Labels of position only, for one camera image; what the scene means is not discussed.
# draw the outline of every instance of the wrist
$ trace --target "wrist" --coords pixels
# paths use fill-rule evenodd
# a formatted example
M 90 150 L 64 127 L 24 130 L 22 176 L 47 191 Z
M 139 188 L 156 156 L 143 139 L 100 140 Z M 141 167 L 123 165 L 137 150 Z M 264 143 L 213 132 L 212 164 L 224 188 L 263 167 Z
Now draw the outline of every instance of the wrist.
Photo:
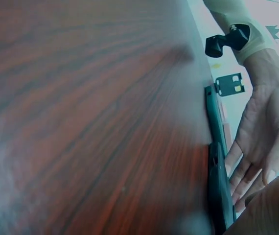
M 273 49 L 263 49 L 244 61 L 252 86 L 279 86 L 279 56 Z

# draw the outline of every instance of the black plastic clip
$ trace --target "black plastic clip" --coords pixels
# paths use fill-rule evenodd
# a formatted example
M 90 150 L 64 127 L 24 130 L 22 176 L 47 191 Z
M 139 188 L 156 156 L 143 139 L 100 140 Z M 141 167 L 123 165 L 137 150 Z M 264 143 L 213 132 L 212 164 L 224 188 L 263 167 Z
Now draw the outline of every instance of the black plastic clip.
M 241 73 L 235 73 L 217 78 L 214 87 L 220 96 L 229 96 L 232 94 L 245 92 L 245 88 L 242 85 Z
M 209 146 L 208 206 L 215 234 L 222 235 L 235 222 L 236 213 L 221 145 L 218 142 L 213 142 Z

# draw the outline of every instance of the fingernail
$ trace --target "fingernail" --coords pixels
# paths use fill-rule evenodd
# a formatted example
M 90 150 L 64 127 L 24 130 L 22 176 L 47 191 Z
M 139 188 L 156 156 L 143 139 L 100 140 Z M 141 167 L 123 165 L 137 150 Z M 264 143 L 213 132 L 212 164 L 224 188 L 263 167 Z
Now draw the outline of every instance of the fingernail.
M 239 200 L 239 197 L 237 195 L 233 195 L 232 196 L 232 202 L 233 202 L 233 205 L 235 205 L 237 203 L 237 201 Z
M 267 183 L 270 183 L 271 181 L 273 181 L 276 177 L 276 172 L 274 170 L 271 170 L 269 175 L 268 175 L 268 179 L 267 179 Z
M 226 172 L 227 172 L 227 176 L 229 176 L 230 172 L 231 172 L 231 167 L 226 165 Z

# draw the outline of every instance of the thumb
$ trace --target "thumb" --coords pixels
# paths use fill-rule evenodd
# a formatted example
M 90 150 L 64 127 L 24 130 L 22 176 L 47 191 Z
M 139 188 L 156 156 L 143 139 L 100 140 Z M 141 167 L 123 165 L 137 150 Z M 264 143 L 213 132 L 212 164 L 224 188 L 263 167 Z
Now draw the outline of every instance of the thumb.
M 266 186 L 279 173 L 279 133 L 275 139 L 274 145 L 265 159 L 265 165 L 262 171 L 262 181 Z

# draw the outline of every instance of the fingers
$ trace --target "fingers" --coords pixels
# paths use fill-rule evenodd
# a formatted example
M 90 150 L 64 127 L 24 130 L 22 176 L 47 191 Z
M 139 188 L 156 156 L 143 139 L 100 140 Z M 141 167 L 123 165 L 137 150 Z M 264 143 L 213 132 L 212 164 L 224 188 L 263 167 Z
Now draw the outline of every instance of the fingers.
M 264 185 L 270 183 L 279 173 L 279 133 L 275 143 L 266 158 L 262 181 Z
M 241 179 L 239 184 L 236 186 L 234 193 L 232 194 L 233 204 L 235 204 L 246 193 L 260 172 L 260 167 L 252 164 L 249 166 L 245 176 Z
M 251 163 L 245 157 L 243 157 L 242 160 L 240 161 L 239 165 L 234 170 L 234 172 L 230 178 L 231 195 L 234 194 L 236 187 L 241 182 L 241 180 L 244 178 L 250 165 L 251 165 Z
M 244 196 L 239 199 L 235 204 L 236 212 L 241 212 L 245 209 L 245 199 L 253 194 L 256 191 L 259 191 L 264 188 L 264 184 L 262 182 L 262 173 L 259 173 L 252 186 L 248 189 L 248 191 L 244 194 Z
M 225 158 L 225 165 L 228 177 L 230 176 L 231 170 L 234 168 L 235 164 L 242 156 L 243 152 L 241 148 L 238 146 L 237 142 L 234 141 L 226 158 Z

